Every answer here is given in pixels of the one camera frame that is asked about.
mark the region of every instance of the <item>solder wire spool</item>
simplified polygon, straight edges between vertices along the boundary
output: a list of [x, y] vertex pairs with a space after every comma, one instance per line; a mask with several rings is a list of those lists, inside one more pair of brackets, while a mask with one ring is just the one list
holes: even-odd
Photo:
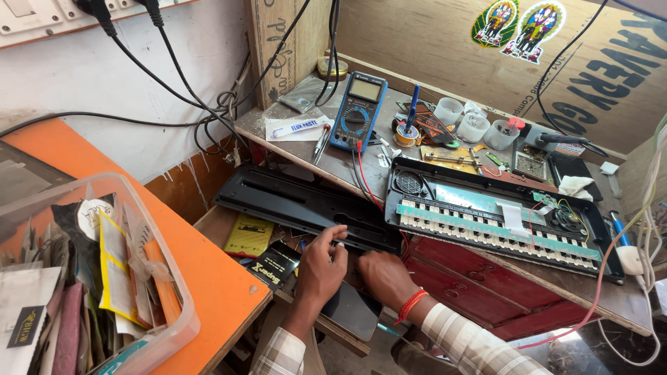
[[406, 130], [405, 124], [399, 124], [396, 127], [396, 133], [394, 134], [394, 142], [400, 147], [412, 147], [417, 143], [417, 138], [419, 137], [419, 131], [416, 127], [410, 126]]

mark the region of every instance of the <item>screwdriver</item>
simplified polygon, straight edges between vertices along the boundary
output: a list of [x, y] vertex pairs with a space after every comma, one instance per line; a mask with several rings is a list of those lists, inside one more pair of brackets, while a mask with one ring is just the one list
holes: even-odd
[[324, 151], [324, 146], [326, 145], [327, 138], [329, 137], [329, 131], [331, 130], [331, 126], [328, 123], [325, 123], [324, 126], [322, 127], [322, 135], [319, 137], [319, 140], [317, 141], [317, 145], [315, 146], [315, 152], [313, 153], [313, 165], [317, 165], [319, 162], [319, 158], [322, 156], [323, 151]]

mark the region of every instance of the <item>white wall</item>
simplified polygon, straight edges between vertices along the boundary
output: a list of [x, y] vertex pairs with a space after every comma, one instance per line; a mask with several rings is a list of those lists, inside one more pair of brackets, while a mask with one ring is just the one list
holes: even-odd
[[[243, 1], [195, 1], [164, 9], [162, 15], [186, 78], [213, 106], [217, 93], [231, 87], [247, 53]], [[138, 60], [190, 98], [148, 15], [115, 22], [115, 27]], [[99, 27], [0, 50], [0, 129], [60, 111], [165, 123], [192, 122], [204, 112], [150, 79]], [[97, 117], [63, 120], [142, 183], [199, 152], [193, 127], [152, 127]], [[217, 139], [229, 133], [217, 122], [210, 128]], [[200, 143], [211, 145], [202, 129]]]

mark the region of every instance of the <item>electronic keyboard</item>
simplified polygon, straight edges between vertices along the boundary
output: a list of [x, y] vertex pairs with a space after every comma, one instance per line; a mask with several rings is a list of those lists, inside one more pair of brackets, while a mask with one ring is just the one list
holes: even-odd
[[[404, 157], [392, 162], [385, 221], [405, 232], [594, 277], [612, 241], [592, 202]], [[617, 284], [625, 278], [615, 249], [604, 278]]]

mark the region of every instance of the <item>digital multimeter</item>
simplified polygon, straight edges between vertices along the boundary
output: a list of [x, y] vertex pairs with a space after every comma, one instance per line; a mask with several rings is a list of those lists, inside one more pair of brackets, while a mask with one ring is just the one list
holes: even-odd
[[361, 141], [364, 152], [375, 120], [378, 118], [387, 86], [386, 79], [359, 71], [352, 73], [331, 130], [329, 143], [356, 151], [357, 141]]

